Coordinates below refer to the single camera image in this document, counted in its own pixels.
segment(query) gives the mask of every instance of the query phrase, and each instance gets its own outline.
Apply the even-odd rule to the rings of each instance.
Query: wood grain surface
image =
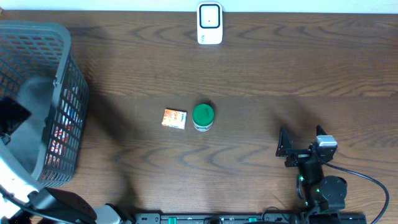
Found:
[[[5,11],[54,21],[90,85],[74,179],[62,187],[92,206],[163,212],[261,212],[304,206],[297,169],[275,157],[279,127],[294,146],[321,124],[339,143],[332,164],[380,180],[391,193],[380,223],[398,223],[398,16],[225,13],[222,44],[197,43],[196,14]],[[215,125],[194,130],[211,102]],[[186,130],[160,125],[188,112]],[[348,181],[347,212],[379,213],[383,191]]]

